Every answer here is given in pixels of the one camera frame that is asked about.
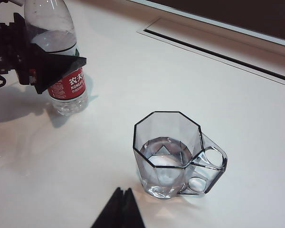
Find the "dark panel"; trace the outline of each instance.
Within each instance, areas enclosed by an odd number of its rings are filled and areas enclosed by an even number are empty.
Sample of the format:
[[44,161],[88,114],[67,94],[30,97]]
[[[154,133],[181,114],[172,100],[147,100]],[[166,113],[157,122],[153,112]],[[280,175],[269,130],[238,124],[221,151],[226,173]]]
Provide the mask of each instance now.
[[151,2],[285,39],[285,0],[152,0]]

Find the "glass rim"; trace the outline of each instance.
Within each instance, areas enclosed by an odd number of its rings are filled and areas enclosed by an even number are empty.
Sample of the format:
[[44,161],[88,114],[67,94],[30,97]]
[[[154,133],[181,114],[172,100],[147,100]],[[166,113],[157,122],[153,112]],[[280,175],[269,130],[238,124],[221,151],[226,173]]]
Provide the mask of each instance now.
[[190,119],[189,117],[187,117],[185,114],[183,114],[182,112],[180,111],[153,111],[151,112],[150,114],[148,114],[146,117],[144,117],[143,119],[141,119],[139,122],[137,122],[135,125],[134,125],[134,136],[133,136],[133,150],[135,150],[143,159],[145,159],[152,167],[154,168],[174,168],[174,169],[185,169],[187,168],[191,163],[192,161],[198,156],[198,154],[193,157],[190,161],[187,162],[187,164],[183,165],[183,166],[167,166],[167,165],[154,165],[151,161],[149,161],[149,159],[144,156],[136,147],[135,147],[135,141],[136,141],[136,127],[137,125],[139,125],[141,122],[143,122],[144,120],[146,120],[148,117],[150,117],[151,115],[153,115],[154,113],[178,113],[180,115],[182,115],[183,117],[185,117],[187,120],[191,121],[192,123],[194,123],[195,125],[197,125],[198,127],[198,131],[199,131],[199,140],[200,140],[200,144],[201,144],[201,150],[200,152],[202,151],[205,151],[204,149],[204,142],[203,142],[203,137],[202,137],[202,132],[201,132],[201,127],[198,123],[196,123],[195,121],[193,121],[192,119]]

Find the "black object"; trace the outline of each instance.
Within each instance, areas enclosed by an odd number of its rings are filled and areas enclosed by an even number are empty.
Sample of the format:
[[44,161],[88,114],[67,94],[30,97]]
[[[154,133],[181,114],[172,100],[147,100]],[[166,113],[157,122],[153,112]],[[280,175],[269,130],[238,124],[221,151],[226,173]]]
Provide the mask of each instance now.
[[148,0],[148,2],[285,39],[285,0]]
[[145,228],[131,189],[117,188],[91,228]]
[[5,85],[1,75],[16,70],[22,85],[35,86],[41,94],[58,80],[86,64],[86,58],[78,56],[54,55],[45,52],[27,39],[25,20],[14,13],[14,22],[0,23],[0,87]]

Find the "water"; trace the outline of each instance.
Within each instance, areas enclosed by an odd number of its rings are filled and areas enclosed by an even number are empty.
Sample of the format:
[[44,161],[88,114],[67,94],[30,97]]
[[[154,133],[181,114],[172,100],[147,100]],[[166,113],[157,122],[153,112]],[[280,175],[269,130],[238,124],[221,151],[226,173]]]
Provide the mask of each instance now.
[[179,140],[170,137],[159,137],[146,142],[140,152],[153,165],[171,166],[154,168],[141,157],[138,161],[142,177],[142,186],[151,195],[169,199],[186,187],[185,169],[173,166],[184,166],[191,159],[188,147]]
[[154,165],[183,166],[191,159],[187,146],[170,137],[159,137],[146,142],[140,152]]
[[[69,31],[42,30],[43,33],[35,36],[31,43],[39,45],[46,52],[55,52],[58,55],[75,55],[76,36]],[[86,90],[78,97],[69,100],[57,100],[51,97],[53,107],[61,115],[71,115],[84,110],[88,105]]]
[[31,43],[38,44],[46,52],[57,52],[58,55],[75,55],[76,48],[67,53],[62,50],[75,46],[76,36],[69,31],[63,30],[44,30],[45,32],[35,36]]

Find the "glass mug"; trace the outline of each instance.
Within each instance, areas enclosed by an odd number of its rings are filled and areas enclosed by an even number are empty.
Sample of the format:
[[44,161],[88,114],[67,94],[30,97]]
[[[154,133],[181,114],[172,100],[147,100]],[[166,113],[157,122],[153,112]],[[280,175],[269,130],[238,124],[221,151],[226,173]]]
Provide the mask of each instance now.
[[227,166],[225,152],[181,112],[156,111],[135,124],[133,150],[144,190],[160,199],[205,194]]

